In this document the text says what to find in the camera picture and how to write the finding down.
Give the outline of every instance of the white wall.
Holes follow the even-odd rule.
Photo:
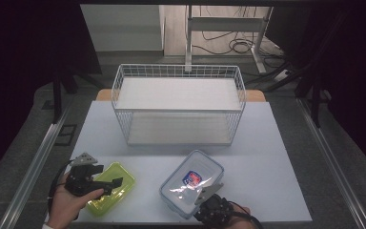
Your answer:
[[[163,7],[81,5],[97,52],[163,50]]]

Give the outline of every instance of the white wire basket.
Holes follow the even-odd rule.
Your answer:
[[[245,105],[237,66],[120,65],[112,86],[129,145],[231,145]]]

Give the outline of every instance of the sleeve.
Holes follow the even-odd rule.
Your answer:
[[[46,223],[43,224],[43,227],[41,229],[53,229],[52,227],[49,227]]]

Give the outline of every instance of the human hand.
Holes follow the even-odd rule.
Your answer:
[[[76,197],[64,187],[68,174],[66,173],[62,176],[61,184],[55,191],[50,218],[46,223],[49,227],[55,229],[66,228],[76,218],[79,211],[85,207],[88,201],[100,197],[104,192],[103,189],[97,189],[83,197]]]
[[[251,210],[247,207],[239,207],[232,203],[235,212],[250,214]],[[247,219],[240,217],[232,217],[228,226],[225,229],[255,229],[254,224]]]

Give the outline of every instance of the clear plastic container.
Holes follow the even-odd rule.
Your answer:
[[[195,201],[202,187],[211,186],[224,174],[224,168],[199,150],[191,152],[159,189],[160,196],[182,218],[198,210]]]
[[[111,182],[113,179],[119,177],[123,177],[123,183],[120,187],[113,189],[111,195],[88,202],[87,209],[94,216],[101,217],[108,213],[117,202],[128,194],[135,184],[135,179],[119,162],[112,163],[105,172],[94,179],[95,181]]]

